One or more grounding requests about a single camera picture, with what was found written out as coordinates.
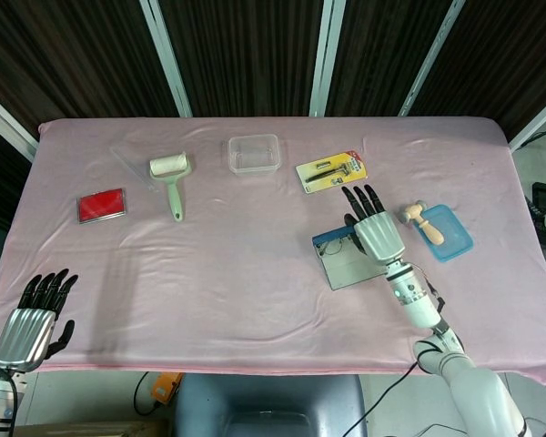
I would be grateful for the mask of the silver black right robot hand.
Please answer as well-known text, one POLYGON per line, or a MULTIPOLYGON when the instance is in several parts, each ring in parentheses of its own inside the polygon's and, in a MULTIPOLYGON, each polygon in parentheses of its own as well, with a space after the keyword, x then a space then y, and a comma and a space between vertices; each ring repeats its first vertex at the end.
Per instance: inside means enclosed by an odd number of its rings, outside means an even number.
POLYGON ((376 191, 368 184, 341 191, 353 210, 344 216, 345 224, 354 229, 363 252, 380 265, 400 259, 404 243, 376 191))

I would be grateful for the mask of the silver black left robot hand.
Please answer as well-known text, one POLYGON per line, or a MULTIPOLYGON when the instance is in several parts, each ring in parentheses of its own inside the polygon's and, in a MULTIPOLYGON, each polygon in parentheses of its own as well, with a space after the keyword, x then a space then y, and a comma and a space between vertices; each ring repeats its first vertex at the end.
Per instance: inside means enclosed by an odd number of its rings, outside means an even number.
POLYGON ((0 335, 0 369, 28 373, 67 347, 76 323, 68 320, 57 340, 53 333, 77 280, 62 269, 38 274, 26 284, 0 335))

